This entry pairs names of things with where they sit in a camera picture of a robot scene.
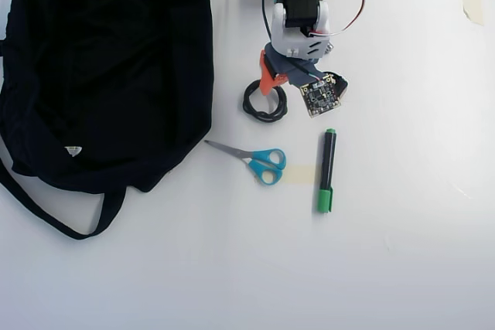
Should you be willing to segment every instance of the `green marker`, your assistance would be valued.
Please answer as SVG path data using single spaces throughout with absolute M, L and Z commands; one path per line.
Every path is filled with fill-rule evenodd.
M 318 193 L 318 211 L 320 213 L 332 211 L 332 171 L 336 140 L 337 134 L 335 131 L 328 129 L 325 133 L 325 142 L 323 143 L 322 180 L 319 184 Z

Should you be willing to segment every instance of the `black wire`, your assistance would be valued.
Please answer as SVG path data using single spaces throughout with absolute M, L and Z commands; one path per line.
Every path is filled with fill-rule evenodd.
M 268 38 L 271 40 L 270 26 L 268 25 L 268 20 L 266 18 L 265 0 L 261 0 L 261 11 L 263 12 L 263 21 L 265 21 L 266 33 L 268 34 Z
M 266 33 L 268 34 L 268 38 L 271 40 L 271 32 L 270 32 L 270 26 L 268 25 L 268 19 L 266 17 L 266 10 L 265 10 L 265 0 L 261 0 L 261 11 L 263 13 L 263 21 L 265 22 L 265 28 L 266 28 Z M 296 61 L 294 61 L 290 57 L 286 57 L 287 61 L 293 65 L 297 70 L 302 71 L 306 75 L 311 75 L 311 73 L 305 69 L 303 66 L 299 65 Z
M 249 97 L 260 87 L 260 80 L 253 81 L 246 88 L 244 92 L 244 100 L 242 102 L 242 108 L 246 111 L 247 114 L 250 114 L 252 117 L 258 119 L 259 121 L 263 121 L 264 123 L 275 123 L 282 119 L 285 114 L 287 114 L 287 95 L 285 95 L 284 90 L 281 87 L 274 87 L 275 91 L 278 95 L 278 105 L 275 111 L 272 113 L 264 112 L 264 111 L 256 111 L 251 104 L 251 100 Z

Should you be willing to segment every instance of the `blue scissors handle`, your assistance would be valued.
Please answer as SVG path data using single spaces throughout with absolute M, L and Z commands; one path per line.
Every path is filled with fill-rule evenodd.
M 270 158 L 270 156 L 272 156 L 273 154 L 278 155 L 279 162 L 275 162 Z M 287 158 L 285 157 L 285 153 L 280 148 L 273 148 L 271 150 L 264 150 L 264 151 L 253 151 L 251 157 L 254 160 L 259 160 L 269 165 L 273 165 L 275 166 L 276 169 L 279 170 L 285 169 L 285 165 L 287 164 Z
M 279 168 L 274 168 L 270 165 L 265 165 L 258 160 L 253 159 L 247 165 L 259 178 L 261 183 L 264 183 L 265 185 L 274 185 L 282 178 L 282 170 L 280 170 Z M 267 180 L 268 175 L 271 175 L 272 178 L 270 182 Z

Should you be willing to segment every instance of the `circuit board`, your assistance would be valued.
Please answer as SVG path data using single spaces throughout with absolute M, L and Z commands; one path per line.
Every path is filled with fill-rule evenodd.
M 328 74 L 321 80 L 315 80 L 299 88 L 310 117 L 316 117 L 340 106 L 335 84 L 333 76 Z

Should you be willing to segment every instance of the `white label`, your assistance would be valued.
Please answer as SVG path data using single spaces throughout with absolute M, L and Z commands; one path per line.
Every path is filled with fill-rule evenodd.
M 78 156 L 80 152 L 83 151 L 83 148 L 78 146 L 66 146 L 65 149 L 67 150 L 67 152 L 70 153 L 72 157 Z

